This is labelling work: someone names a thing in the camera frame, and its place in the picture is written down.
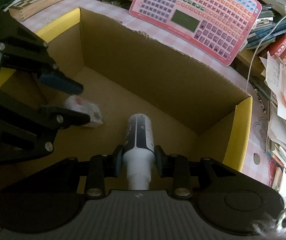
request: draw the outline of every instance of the pink checkered tablecloth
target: pink checkered tablecloth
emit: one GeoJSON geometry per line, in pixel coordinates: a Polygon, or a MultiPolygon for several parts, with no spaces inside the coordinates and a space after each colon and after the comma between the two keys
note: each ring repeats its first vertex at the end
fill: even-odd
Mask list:
{"type": "MultiPolygon", "coordinates": [[[[235,85],[245,89],[246,80],[233,68],[221,65],[214,58],[205,54],[203,51],[184,41],[183,39],[148,22],[131,16],[129,11],[99,1],[63,0],[30,17],[23,22],[23,25],[35,32],[53,20],[57,19],[58,17],[62,16],[63,14],[77,7],[82,7],[87,10],[106,15],[112,19],[122,22],[122,25],[131,30],[143,31],[150,38],[158,40],[159,42],[172,47],[175,50],[181,51],[182,53],[207,64],[225,76],[227,79],[229,79],[235,85]]],[[[265,140],[267,135],[267,116],[263,113],[260,102],[252,86],[249,86],[249,93],[253,97],[252,121],[249,144],[242,172],[266,185],[269,185],[270,159],[264,153],[265,140]],[[254,163],[254,153],[257,153],[260,156],[260,163],[258,165],[254,163]]]]}

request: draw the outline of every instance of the white package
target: white package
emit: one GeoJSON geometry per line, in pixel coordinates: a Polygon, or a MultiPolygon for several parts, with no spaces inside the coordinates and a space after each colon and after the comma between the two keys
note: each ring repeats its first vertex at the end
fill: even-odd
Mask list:
{"type": "Polygon", "coordinates": [[[91,121],[83,126],[96,128],[104,123],[103,116],[99,107],[83,98],[73,95],[64,102],[64,107],[76,112],[88,114],[91,121]]]}

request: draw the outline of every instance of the toy keyboard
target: toy keyboard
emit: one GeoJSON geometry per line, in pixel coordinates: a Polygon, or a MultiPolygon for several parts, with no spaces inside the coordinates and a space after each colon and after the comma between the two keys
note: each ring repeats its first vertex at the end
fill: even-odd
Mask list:
{"type": "Polygon", "coordinates": [[[134,0],[130,14],[230,65],[261,9],[256,0],[134,0]]]}

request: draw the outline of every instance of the white cable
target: white cable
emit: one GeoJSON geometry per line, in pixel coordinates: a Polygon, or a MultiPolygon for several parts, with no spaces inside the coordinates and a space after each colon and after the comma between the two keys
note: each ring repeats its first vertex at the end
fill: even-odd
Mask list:
{"type": "Polygon", "coordinates": [[[250,64],[250,69],[249,69],[249,74],[247,76],[247,81],[246,81],[246,88],[245,88],[245,92],[247,92],[247,87],[249,85],[249,80],[250,80],[250,73],[251,73],[251,68],[252,68],[252,64],[253,64],[253,60],[254,60],[254,57],[256,55],[256,52],[258,51],[259,47],[261,46],[261,43],[262,41],[264,41],[266,39],[266,37],[270,36],[272,34],[272,32],[276,29],[276,27],[280,24],[281,21],[283,21],[284,19],[286,18],[286,16],[284,16],[281,20],[279,20],[279,22],[275,25],[275,27],[270,31],[270,33],[268,35],[266,35],[264,38],[262,38],[262,40],[260,41],[260,43],[258,44],[254,54],[253,54],[253,57],[252,57],[252,60],[251,60],[251,64],[250,64]]]}

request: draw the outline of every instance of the metal screw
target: metal screw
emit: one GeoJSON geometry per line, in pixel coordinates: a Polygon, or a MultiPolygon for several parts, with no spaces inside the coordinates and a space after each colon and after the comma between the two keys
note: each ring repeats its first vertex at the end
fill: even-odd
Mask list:
{"type": "Polygon", "coordinates": [[[88,191],[87,191],[87,194],[89,196],[92,196],[92,197],[98,197],[102,194],[102,190],[100,190],[99,188],[90,188],[88,191]]]}
{"type": "Polygon", "coordinates": [[[48,151],[48,152],[52,152],[53,151],[53,144],[50,143],[50,142],[47,142],[45,144],[45,149],[48,151]]]}
{"type": "Polygon", "coordinates": [[[5,44],[3,42],[0,42],[0,50],[4,50],[5,49],[5,44]]]}
{"type": "Polygon", "coordinates": [[[180,188],[177,188],[174,193],[177,195],[177,196],[187,196],[189,195],[191,192],[187,189],[187,188],[183,188],[183,187],[180,187],[180,188]]]}
{"type": "Polygon", "coordinates": [[[60,115],[60,114],[58,114],[58,115],[56,116],[56,120],[58,120],[59,123],[63,123],[63,121],[64,121],[63,116],[60,115]]]}

